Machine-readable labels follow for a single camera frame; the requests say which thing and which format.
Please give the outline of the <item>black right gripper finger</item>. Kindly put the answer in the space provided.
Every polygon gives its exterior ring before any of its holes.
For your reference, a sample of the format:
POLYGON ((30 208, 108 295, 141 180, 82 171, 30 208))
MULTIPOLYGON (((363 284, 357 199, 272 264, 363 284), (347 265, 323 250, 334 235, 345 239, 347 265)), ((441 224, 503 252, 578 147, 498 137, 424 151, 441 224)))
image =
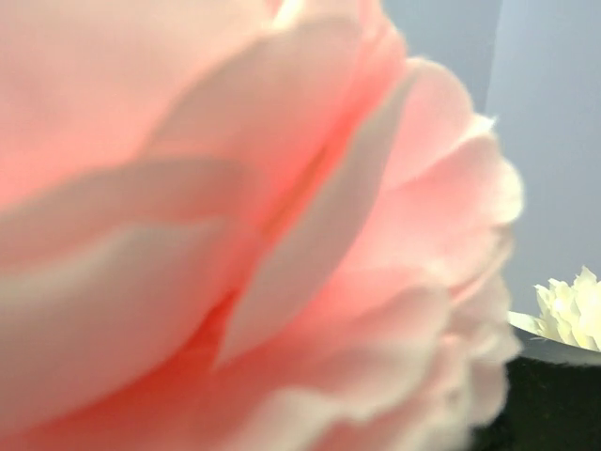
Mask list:
POLYGON ((600 354, 561 347, 524 352, 508 365, 510 390, 496 420, 474 434, 472 450, 598 451, 600 354))

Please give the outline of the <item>white flower stem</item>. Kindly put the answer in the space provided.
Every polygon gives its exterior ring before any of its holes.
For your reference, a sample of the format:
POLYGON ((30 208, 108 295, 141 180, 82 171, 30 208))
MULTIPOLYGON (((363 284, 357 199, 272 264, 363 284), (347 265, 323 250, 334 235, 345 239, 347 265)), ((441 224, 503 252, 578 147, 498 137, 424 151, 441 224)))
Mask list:
POLYGON ((550 278, 535 285, 537 316, 510 312, 509 322, 535 336, 600 351, 600 281, 582 266, 572 283, 550 278))

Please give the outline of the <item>pink flower stem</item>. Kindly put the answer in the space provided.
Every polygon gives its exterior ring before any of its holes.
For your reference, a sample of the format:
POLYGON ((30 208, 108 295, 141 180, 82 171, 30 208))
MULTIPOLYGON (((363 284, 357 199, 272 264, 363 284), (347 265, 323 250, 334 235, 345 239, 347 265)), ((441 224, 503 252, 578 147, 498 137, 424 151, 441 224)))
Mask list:
POLYGON ((378 1, 5 1, 1 446, 460 450, 522 206, 378 1))

